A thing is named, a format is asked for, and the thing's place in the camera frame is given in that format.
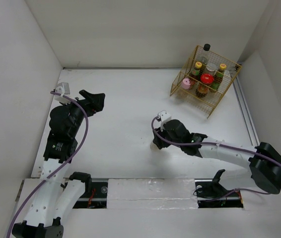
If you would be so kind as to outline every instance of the yellow bottle cap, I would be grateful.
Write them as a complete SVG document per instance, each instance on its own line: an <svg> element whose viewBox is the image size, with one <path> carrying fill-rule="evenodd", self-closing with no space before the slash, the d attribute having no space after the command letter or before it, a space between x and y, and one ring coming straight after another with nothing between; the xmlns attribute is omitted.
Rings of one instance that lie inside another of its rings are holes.
<svg viewBox="0 0 281 238"><path fill-rule="evenodd" d="M220 69L221 70L225 70L226 69L226 64L224 64L224 63L220 64Z"/></svg>
<svg viewBox="0 0 281 238"><path fill-rule="evenodd" d="M202 67L202 63L196 62L196 63L195 63L195 67L196 67L196 68L201 68L201 67Z"/></svg>

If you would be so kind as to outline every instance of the red lid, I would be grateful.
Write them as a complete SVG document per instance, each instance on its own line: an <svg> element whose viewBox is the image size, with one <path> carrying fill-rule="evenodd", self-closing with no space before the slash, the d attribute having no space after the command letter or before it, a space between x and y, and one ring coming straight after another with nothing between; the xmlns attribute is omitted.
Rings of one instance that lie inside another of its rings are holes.
<svg viewBox="0 0 281 238"><path fill-rule="evenodd" d="M201 83L204 83L207 85L212 84L213 76L211 74L204 73L203 75L201 75L200 81L201 81Z"/></svg>

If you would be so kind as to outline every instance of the spice rack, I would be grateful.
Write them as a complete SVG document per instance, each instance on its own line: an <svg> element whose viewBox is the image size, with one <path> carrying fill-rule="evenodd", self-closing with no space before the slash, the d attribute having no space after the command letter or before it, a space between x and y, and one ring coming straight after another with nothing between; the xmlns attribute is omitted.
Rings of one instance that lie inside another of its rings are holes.
<svg viewBox="0 0 281 238"><path fill-rule="evenodd" d="M203 51L204 51L203 47L196 46L195 50L192 52L192 54L186 61L185 65L180 70L179 74L177 75L174 82L172 83L170 95L173 95L174 93L178 94L178 96L180 96L183 100L193 104L195 107L205 112L209 118L210 115L214 112L215 108L218 106L221 99L224 97L229 87L231 86L232 82L236 78L242 66L214 52L209 51L208 63L214 63L217 66L219 66L221 63L224 63L226 64L227 68L226 71L224 72L224 76L218 90L214 92L212 88L206 86L209 88L209 92L205 97L200 98L196 95L196 89L201 82L192 78L189 75L189 73L191 72L191 70L195 65L196 58ZM192 89L184 89L181 87L181 82L184 78L188 78L196 82Z"/></svg>

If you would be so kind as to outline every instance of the cable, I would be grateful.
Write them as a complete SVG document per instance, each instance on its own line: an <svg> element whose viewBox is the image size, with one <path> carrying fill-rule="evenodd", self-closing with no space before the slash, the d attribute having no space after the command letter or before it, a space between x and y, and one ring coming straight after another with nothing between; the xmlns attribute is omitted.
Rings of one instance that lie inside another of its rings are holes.
<svg viewBox="0 0 281 238"><path fill-rule="evenodd" d="M221 147L224 147L224 148L227 148L227 149L231 149L231 150L235 150L235 151L242 151L242 152L246 152L246 153L249 153L249 154L252 154L252 155L256 155L256 156L259 156L265 160L268 160L270 162L272 162L273 164L281 167L281 163L273 160L272 158L268 157L268 156L265 156L265 155L262 155L260 153L257 153L257 152L254 152L254 151L251 151L251 150L246 150L246 149L242 149L242 148L239 148L239 147L234 147L234 146L229 146L229 145L224 145L224 144L217 144L215 142L195 142L195 143L176 143L176 142L172 142L172 141L169 141L169 140L166 140L165 138L163 138L161 135L158 134L158 132L155 130L154 128L154 122L155 120L158 121L159 117L154 117L154 119L151 121L151 129L152 131L154 132L154 134L159 138L161 139L162 141L168 143L168 144L171 144L171 145L174 145L174 146L193 146L193 145L219 145ZM237 191L240 191L240 190L244 190L244 191L250 191L250 192L255 192L255 193L259 193L259 194L269 194L269 193L266 193L266 192L259 192L259 191L255 191L255 190L251 190L251 189L247 189L247 188L236 188L234 190L231 190L230 192L228 192L226 195L222 196L222 197L219 197L219 198L215 198L215 199L211 199L209 200L210 202L212 201L216 201L218 199L221 199L221 198L224 198L224 197L227 197L229 196L230 194L234 193L234 192L237 192Z"/></svg>
<svg viewBox="0 0 281 238"><path fill-rule="evenodd" d="M54 91L50 92L53 95L57 95L57 96L61 96L60 93L56 93ZM78 153L78 151L81 149L82 145L84 144L84 141L86 139L86 135L87 135L87 131L88 131L88 127L89 127L89 123L88 123L88 118L87 118L87 114L85 112L85 110L83 109L83 107L80 106L79 103L76 102L76 100L69 98L66 95L63 95L64 98L68 99L70 102L72 102L73 104L75 104L78 108L81 109L81 111L84 114L84 118L85 118L85 132L84 132L84 136L83 139L81 141L81 143L79 144L79 146L77 147L77 149L74 151L74 153L63 163L61 164L55 171L53 171L50 175L47 176L48 179L50 179L53 175L55 175L57 172L59 172L66 164L68 164L73 157ZM10 238L10 234L12 232L12 228L13 225L18 217L18 215L20 214L21 210L24 208L24 206L26 205L26 203L30 200L30 198L32 197L33 194L35 194L36 191L39 190L39 188L45 184L45 180L41 181L38 186L35 187L35 189L28 195L28 197L24 200L24 202L21 204L20 208L18 209L18 211L15 213L14 217L12 218L9 228L8 228L8 232L7 232L7 236L6 238Z"/></svg>

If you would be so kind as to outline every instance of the metal strip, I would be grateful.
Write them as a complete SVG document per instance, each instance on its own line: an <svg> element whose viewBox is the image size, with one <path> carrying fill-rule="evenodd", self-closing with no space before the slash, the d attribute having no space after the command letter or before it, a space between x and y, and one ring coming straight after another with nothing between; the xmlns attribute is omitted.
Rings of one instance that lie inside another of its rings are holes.
<svg viewBox="0 0 281 238"><path fill-rule="evenodd" d="M249 133L249 137L251 140L252 145L254 146L258 146L260 144L258 135L256 133L255 127L254 127L254 123L252 121L252 117L248 108L248 105L246 103L240 82L239 82L239 77L237 76L236 79L233 82L233 87L234 87L234 91L236 94L236 98L238 100L238 103L240 105L240 109Z"/></svg>

